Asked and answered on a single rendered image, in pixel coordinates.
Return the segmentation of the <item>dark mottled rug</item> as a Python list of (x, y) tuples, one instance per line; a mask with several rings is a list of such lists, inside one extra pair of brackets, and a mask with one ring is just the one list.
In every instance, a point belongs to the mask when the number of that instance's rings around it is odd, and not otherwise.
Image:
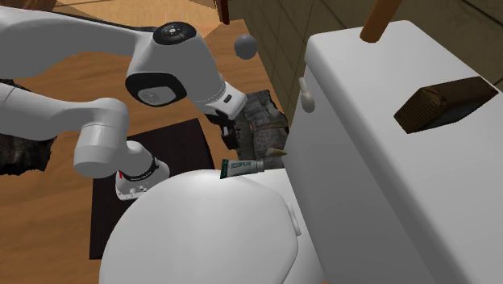
[(50, 101), (0, 78), (0, 175), (46, 169), (57, 138), (49, 125), (57, 112)]

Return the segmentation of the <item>dark robot stand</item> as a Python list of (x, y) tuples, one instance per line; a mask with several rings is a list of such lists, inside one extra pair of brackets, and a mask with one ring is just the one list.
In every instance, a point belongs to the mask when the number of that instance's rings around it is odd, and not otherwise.
[[(157, 128), (129, 137), (140, 142), (155, 157), (165, 162), (171, 174), (213, 169), (214, 162), (197, 119)], [(102, 258), (106, 242), (120, 217), (133, 203), (122, 201), (115, 193), (115, 176), (93, 180), (89, 259)]]

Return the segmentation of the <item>white tube with green end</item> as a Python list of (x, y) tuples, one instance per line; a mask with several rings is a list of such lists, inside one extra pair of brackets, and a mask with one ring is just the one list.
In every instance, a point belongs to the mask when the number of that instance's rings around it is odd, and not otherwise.
[(265, 160), (222, 160), (220, 178), (230, 178), (247, 174), (262, 173), (270, 169), (283, 169), (283, 163), (276, 158)]

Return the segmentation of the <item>grey round knob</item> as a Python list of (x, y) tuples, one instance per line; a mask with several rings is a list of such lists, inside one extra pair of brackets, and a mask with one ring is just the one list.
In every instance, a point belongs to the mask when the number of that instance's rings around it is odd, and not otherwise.
[(249, 34), (240, 35), (234, 42), (235, 55), (242, 60), (250, 60), (257, 53), (256, 39)]

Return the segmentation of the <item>white toilet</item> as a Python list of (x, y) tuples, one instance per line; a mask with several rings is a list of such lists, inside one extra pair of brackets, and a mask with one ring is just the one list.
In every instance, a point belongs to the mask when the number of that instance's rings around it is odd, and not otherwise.
[(409, 21), (312, 35), (283, 170), (201, 169), (135, 201), (99, 284), (503, 284), (503, 91), (407, 134), (421, 87), (477, 77)]

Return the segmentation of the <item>brown rectangular box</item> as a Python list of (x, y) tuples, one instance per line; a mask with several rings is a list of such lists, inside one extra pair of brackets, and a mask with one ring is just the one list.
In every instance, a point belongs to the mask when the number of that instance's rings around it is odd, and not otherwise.
[(480, 76), (423, 86), (393, 117), (407, 134), (422, 132), (460, 121), (497, 94)]

